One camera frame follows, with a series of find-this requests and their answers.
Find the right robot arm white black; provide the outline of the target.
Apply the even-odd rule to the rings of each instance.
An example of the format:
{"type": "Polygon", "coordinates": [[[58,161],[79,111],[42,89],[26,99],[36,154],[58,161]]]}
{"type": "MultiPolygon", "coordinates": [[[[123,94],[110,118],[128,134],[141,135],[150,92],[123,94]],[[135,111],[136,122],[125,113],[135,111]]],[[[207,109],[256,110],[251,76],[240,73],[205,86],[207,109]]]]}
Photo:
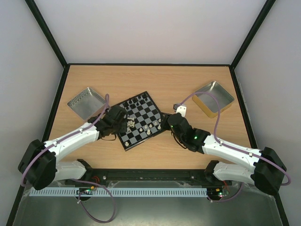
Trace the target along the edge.
{"type": "Polygon", "coordinates": [[[193,128],[180,113],[164,116],[162,127],[170,130],[176,142],[184,149],[231,162],[211,161],[205,170],[208,183],[214,185],[224,180],[239,181],[254,185],[263,193],[273,196],[278,194],[286,166],[272,148],[249,149],[221,140],[208,131],[193,128]]]}

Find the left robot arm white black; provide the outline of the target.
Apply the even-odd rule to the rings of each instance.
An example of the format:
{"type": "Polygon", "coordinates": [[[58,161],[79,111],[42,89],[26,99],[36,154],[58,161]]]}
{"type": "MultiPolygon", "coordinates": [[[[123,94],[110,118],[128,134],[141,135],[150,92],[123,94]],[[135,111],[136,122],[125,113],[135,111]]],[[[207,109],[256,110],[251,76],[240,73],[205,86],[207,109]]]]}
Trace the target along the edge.
{"type": "Polygon", "coordinates": [[[125,130],[126,119],[126,109],[115,105],[107,113],[90,118],[64,136],[45,142],[38,139],[30,142],[17,167],[22,173],[21,185],[28,181],[36,190],[41,190],[54,181],[82,178],[87,165],[80,160],[63,162],[62,159],[88,143],[125,130]]]}

